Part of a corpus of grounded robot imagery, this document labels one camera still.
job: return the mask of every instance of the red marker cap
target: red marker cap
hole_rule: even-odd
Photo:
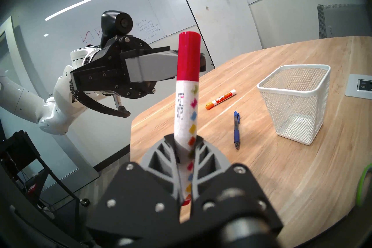
[[[199,81],[200,40],[201,37],[196,32],[180,33],[177,80]]]

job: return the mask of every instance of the white mesh pencil holder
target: white mesh pencil holder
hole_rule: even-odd
[[[279,136],[310,145],[323,124],[328,65],[281,66],[258,83]]]

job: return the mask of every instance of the marker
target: marker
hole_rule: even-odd
[[[239,150],[240,147],[240,133],[239,133],[240,115],[234,112],[234,144],[235,148]]]
[[[195,32],[179,35],[174,136],[183,205],[191,201],[199,101],[200,41],[200,35]]]
[[[213,100],[212,102],[208,103],[207,105],[205,105],[205,108],[206,109],[212,109],[214,106],[216,106],[217,104],[225,101],[226,99],[229,99],[230,97],[236,95],[236,91],[235,90],[231,90],[229,93],[217,98],[216,100]]]

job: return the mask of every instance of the blue pen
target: blue pen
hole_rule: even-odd
[[[239,134],[240,115],[238,112],[234,112],[234,143],[235,148],[239,150],[240,147],[240,134]]]

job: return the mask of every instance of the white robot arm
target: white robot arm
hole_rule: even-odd
[[[99,49],[84,48],[73,51],[71,57],[76,54],[94,54]],[[82,61],[73,61],[73,65],[81,65]],[[10,113],[27,121],[37,123],[41,130],[54,135],[64,135],[71,123],[82,114],[87,107],[72,98],[69,88],[71,81],[70,71],[72,66],[66,66],[61,77],[58,78],[54,87],[53,97],[46,101],[39,96],[27,91],[27,89],[10,80],[4,71],[0,69],[0,106]],[[89,93],[91,98],[100,100],[104,95]]]

